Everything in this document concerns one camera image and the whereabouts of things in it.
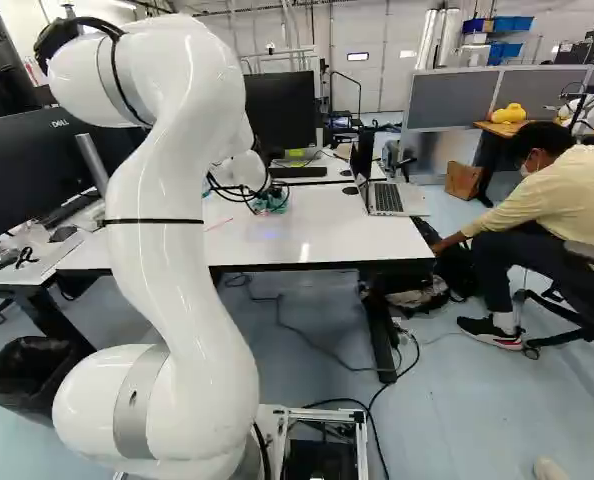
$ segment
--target yellow shirt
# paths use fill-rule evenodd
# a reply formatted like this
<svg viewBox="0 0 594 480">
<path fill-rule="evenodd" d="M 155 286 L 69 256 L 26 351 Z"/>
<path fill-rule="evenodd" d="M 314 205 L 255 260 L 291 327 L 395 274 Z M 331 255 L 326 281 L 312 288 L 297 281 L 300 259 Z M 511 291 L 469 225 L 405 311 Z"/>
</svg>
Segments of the yellow shirt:
<svg viewBox="0 0 594 480">
<path fill-rule="evenodd" d="M 594 245 L 594 146 L 576 145 L 567 150 L 461 232 L 474 237 L 531 220 L 564 240 Z"/>
</svg>

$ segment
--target man's hand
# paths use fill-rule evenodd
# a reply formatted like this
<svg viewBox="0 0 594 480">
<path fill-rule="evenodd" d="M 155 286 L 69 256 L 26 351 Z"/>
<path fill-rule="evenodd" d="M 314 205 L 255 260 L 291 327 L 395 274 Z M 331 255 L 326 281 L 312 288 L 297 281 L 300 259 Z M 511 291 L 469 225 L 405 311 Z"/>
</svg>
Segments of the man's hand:
<svg viewBox="0 0 594 480">
<path fill-rule="evenodd" d="M 451 247 L 461 242 L 465 242 L 466 240 L 468 240 L 468 237 L 466 237 L 461 232 L 457 232 L 452 234 L 450 237 L 446 237 L 443 240 L 435 243 L 434 245 L 431 245 L 430 249 L 433 251 L 435 256 L 439 256 L 441 255 L 441 252 L 446 250 L 448 247 Z"/>
<path fill-rule="evenodd" d="M 435 256 L 441 255 L 441 252 L 443 252 L 445 248 L 446 248 L 446 245 L 444 245 L 444 241 L 443 240 L 440 241 L 440 242 L 437 242 L 434 245 L 431 245 L 430 246 L 430 249 L 433 251 L 433 253 L 435 254 Z"/>
</svg>

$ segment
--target keyboard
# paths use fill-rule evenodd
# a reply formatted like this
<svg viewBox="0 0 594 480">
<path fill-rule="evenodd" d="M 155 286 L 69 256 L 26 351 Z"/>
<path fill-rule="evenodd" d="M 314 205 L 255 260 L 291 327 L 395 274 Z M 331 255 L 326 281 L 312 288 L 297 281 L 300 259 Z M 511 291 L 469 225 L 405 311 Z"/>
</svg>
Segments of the keyboard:
<svg viewBox="0 0 594 480">
<path fill-rule="evenodd" d="M 273 178 L 325 177 L 326 167 L 270 167 L 268 173 Z"/>
<path fill-rule="evenodd" d="M 55 228 L 63 221 L 69 219 L 75 213 L 83 210 L 88 205 L 95 203 L 100 198 L 101 196 L 96 192 L 81 195 L 75 198 L 74 200 L 68 202 L 66 205 L 63 205 L 57 208 L 56 210 L 53 210 L 45 217 L 40 218 L 39 223 L 41 223 L 47 230 Z"/>
<path fill-rule="evenodd" d="M 404 206 L 401 203 L 399 190 L 394 183 L 374 182 L 375 203 L 378 211 L 382 212 L 403 212 Z"/>
</svg>

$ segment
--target face mask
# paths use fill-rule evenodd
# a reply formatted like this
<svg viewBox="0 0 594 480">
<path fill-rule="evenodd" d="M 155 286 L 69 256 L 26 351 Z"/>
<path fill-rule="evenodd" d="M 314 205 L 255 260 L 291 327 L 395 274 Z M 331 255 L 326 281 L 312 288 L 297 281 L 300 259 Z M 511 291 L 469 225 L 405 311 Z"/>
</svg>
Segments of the face mask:
<svg viewBox="0 0 594 480">
<path fill-rule="evenodd" d="M 537 163 L 537 170 L 535 170 L 535 172 L 529 172 L 528 169 L 526 168 L 526 162 L 521 164 L 521 167 L 519 167 L 519 174 L 523 177 L 526 178 L 529 175 L 532 175 L 533 173 L 539 171 L 539 163 Z"/>
<path fill-rule="evenodd" d="M 526 178 L 528 175 L 530 175 L 533 172 L 529 172 L 528 169 L 526 168 L 526 164 L 522 163 L 521 167 L 519 167 L 519 174 L 523 177 Z"/>
</svg>

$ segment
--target cubicle partition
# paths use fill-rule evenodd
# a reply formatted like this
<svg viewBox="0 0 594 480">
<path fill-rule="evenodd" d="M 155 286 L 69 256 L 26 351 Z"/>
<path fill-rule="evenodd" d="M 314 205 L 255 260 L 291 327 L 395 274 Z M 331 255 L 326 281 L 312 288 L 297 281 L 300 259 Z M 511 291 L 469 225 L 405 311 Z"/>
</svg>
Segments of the cubicle partition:
<svg viewBox="0 0 594 480">
<path fill-rule="evenodd" d="M 509 103 L 532 120 L 552 119 L 559 95 L 594 85 L 594 65 L 529 65 L 447 68 L 412 73 L 401 144 L 418 161 L 413 176 L 443 181 L 449 160 L 472 163 L 481 131 L 473 123 Z"/>
</svg>

